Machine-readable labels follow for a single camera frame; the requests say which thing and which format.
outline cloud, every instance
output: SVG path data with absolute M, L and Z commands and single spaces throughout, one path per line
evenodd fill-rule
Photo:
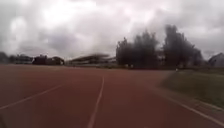
M 220 0 L 2 0 L 0 50 L 114 55 L 124 36 L 132 39 L 147 29 L 162 43 L 164 26 L 175 24 L 204 53 L 222 52 L 223 6 Z

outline white lane line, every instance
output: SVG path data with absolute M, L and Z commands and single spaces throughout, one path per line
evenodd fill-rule
M 55 86 L 55 87 L 53 87 L 53 88 L 50 88 L 50 89 L 45 90 L 45 91 L 43 91 L 43 92 L 40 92 L 40 93 L 37 93 L 37 94 L 35 94 L 35 95 L 29 96 L 29 97 L 24 98 L 24 99 L 22 99 L 22 100 L 19 100 L 19 101 L 17 101 L 17 102 L 10 103 L 10 104 L 8 104 L 8 105 L 2 106 L 2 107 L 0 107 L 0 110 L 2 110 L 2 109 L 6 109 L 6 108 L 9 108 L 9 107 L 13 107 L 13 106 L 15 106 L 15 105 L 17 105 L 17 104 L 20 104 L 20 103 L 23 103 L 23 102 L 25 102 L 25 101 L 31 100 L 31 99 L 33 99 L 33 98 L 36 98 L 36 97 L 38 97 L 38 96 L 44 95 L 44 94 L 46 94 L 46 93 L 48 93 L 48 92 L 51 92 L 51 91 L 53 91 L 53 90 L 55 90 L 55 89 L 60 88 L 61 86 L 63 86 L 63 85 Z
M 100 100 L 101 100 L 102 95 L 103 95 L 103 88 L 104 88 L 104 77 L 102 77 L 101 89 L 100 89 L 96 104 L 94 106 L 94 110 L 93 110 L 93 112 L 91 114 L 91 117 L 90 117 L 90 120 L 88 122 L 87 128 L 93 128 L 93 126 L 95 124 L 96 114 L 97 114 L 97 111 L 98 111 L 99 103 L 100 103 Z
M 211 116 L 209 116 L 207 114 L 204 114 L 204 113 L 202 113 L 202 112 L 200 112 L 200 111 L 198 111 L 196 109 L 193 109 L 191 107 L 188 107 L 187 105 L 184 105 L 184 104 L 180 103 L 179 101 L 174 100 L 172 98 L 169 98 L 169 97 L 166 97 L 166 96 L 163 96 L 163 95 L 160 95 L 160 96 L 165 98 L 165 99 L 167 99 L 167 100 L 169 100 L 169 101 L 171 101 L 171 102 L 173 102 L 173 103 L 175 103 L 175 104 L 178 104 L 179 106 L 181 106 L 181 107 L 183 107 L 183 108 L 185 108 L 185 109 L 187 109 L 189 111 L 192 111 L 192 112 L 194 112 L 194 113 L 196 113 L 196 114 L 206 118 L 207 120 L 212 121 L 215 124 L 218 124 L 221 127 L 224 127 L 224 123 L 223 122 L 221 122 L 221 121 L 219 121 L 219 120 L 217 120 L 217 119 L 215 119 L 215 118 L 213 118 L 213 117 L 211 117 Z

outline roof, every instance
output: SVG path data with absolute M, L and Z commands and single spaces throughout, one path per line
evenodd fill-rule
M 76 59 L 73 59 L 71 61 L 86 61 L 86 60 L 91 60 L 91 59 L 101 59 L 101 58 L 105 58 L 108 57 L 109 55 L 107 54 L 92 54 L 92 55 L 88 55 L 88 56 L 82 56 L 82 57 L 78 57 Z

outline green grass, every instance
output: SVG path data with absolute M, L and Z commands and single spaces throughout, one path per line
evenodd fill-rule
M 224 108 L 224 75 L 176 72 L 164 81 L 163 87 Z

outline track surface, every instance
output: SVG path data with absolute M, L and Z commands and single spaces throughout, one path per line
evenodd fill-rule
M 155 88 L 170 72 L 0 66 L 0 128 L 221 128 Z

